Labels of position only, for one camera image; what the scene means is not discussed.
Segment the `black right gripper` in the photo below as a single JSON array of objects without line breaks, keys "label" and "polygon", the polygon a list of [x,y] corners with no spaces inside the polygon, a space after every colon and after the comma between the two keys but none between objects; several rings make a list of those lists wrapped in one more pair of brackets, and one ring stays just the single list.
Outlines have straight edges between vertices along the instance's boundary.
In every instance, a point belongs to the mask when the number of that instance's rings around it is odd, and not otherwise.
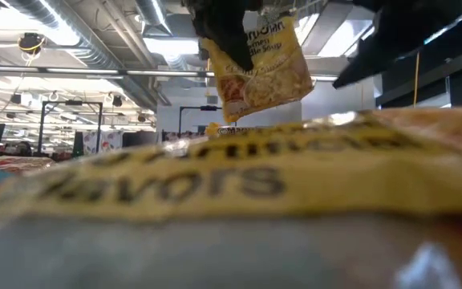
[{"label": "black right gripper", "polygon": [[386,71],[429,38],[462,20],[462,0],[353,0],[376,13],[375,33],[333,82],[342,88]]}]

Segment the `yellow chicken ramen noodle pack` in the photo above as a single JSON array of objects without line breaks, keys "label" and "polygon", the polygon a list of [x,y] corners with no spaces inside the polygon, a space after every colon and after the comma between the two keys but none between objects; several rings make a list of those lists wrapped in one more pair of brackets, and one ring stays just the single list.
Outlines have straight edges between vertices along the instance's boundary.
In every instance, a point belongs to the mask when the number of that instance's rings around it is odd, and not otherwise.
[{"label": "yellow chicken ramen noodle pack", "polygon": [[245,34],[253,63],[250,71],[239,67],[213,40],[202,40],[228,122],[301,100],[313,90],[292,17],[283,16]]},{"label": "yellow chicken ramen noodle pack", "polygon": [[256,130],[254,127],[229,126],[212,122],[205,128],[205,135],[208,137],[245,135],[254,130]]}]

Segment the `close-up yellow ramen packet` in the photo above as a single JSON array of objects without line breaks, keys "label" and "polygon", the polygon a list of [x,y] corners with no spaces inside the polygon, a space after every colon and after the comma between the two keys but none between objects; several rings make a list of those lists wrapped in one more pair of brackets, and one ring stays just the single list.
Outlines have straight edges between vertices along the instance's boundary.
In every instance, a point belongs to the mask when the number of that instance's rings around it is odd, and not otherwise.
[{"label": "close-up yellow ramen packet", "polygon": [[0,183],[0,289],[462,289],[462,108],[348,112]]}]

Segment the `red beef ramen noodle pack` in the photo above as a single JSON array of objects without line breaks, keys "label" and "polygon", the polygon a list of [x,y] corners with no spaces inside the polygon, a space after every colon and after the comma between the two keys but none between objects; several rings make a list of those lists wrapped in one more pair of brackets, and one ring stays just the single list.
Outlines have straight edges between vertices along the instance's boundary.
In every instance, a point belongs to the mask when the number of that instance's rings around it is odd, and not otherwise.
[{"label": "red beef ramen noodle pack", "polygon": [[24,173],[46,169],[55,162],[48,157],[0,156],[0,170],[8,173]]}]

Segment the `dark partition panel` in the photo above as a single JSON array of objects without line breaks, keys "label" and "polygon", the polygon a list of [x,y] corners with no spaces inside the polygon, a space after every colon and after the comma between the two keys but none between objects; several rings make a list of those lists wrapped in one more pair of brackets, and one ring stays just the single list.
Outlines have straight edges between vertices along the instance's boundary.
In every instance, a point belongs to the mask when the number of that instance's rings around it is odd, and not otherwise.
[{"label": "dark partition panel", "polygon": [[154,145],[158,141],[158,135],[156,132],[125,132],[123,134],[122,147],[133,147],[142,145]]}]

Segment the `long ceiling light bar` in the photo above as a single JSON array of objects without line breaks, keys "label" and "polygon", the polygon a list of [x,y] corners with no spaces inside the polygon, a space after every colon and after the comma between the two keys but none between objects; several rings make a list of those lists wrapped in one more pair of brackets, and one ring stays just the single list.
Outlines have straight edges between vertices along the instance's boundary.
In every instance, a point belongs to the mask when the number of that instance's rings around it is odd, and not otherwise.
[{"label": "long ceiling light bar", "polygon": [[66,67],[22,67],[0,66],[0,72],[43,73],[65,75],[110,75],[110,76],[161,76],[186,78],[213,78],[212,71],[170,71],[170,70],[133,70],[133,69],[93,69],[93,68],[66,68]]}]

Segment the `white printed curtain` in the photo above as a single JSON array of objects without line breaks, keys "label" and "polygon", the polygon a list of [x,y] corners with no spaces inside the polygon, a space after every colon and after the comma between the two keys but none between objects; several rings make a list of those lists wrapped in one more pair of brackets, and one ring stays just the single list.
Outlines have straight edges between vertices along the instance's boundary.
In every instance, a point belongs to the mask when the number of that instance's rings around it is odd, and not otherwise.
[{"label": "white printed curtain", "polygon": [[122,131],[102,131],[97,140],[97,131],[83,132],[83,154],[105,153],[123,148]]}]

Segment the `silver ventilation duct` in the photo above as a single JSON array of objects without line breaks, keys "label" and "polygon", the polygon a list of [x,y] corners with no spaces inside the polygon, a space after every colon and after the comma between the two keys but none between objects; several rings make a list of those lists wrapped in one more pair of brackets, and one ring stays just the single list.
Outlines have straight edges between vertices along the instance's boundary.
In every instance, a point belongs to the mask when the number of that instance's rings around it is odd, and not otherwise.
[{"label": "silver ventilation duct", "polygon": [[189,14],[170,14],[161,0],[135,0],[146,48],[161,55],[168,67],[188,70],[186,55],[198,55],[199,44]]},{"label": "silver ventilation duct", "polygon": [[65,0],[2,0],[11,9],[45,26],[44,34],[58,45],[73,46],[70,54],[90,69],[120,70],[124,65]]}]

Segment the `tall black gantry frame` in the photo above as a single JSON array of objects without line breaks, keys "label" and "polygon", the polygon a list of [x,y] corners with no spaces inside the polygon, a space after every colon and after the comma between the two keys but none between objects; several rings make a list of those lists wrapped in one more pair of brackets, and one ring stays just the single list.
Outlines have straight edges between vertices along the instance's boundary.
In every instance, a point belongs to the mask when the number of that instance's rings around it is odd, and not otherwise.
[{"label": "tall black gantry frame", "polygon": [[53,100],[44,100],[42,102],[42,109],[40,115],[40,122],[39,122],[39,130],[38,130],[38,147],[37,153],[39,155],[42,154],[43,148],[43,129],[45,124],[45,117],[51,111],[54,111],[59,104],[63,104],[66,106],[83,106],[84,104],[91,107],[92,105],[98,105],[98,123],[97,123],[97,133],[96,133],[96,148],[95,151],[99,152],[100,147],[100,134],[101,134],[101,126],[103,120],[103,103],[102,102],[93,102],[93,101],[83,101],[83,100],[65,100],[65,101],[53,101]]}]

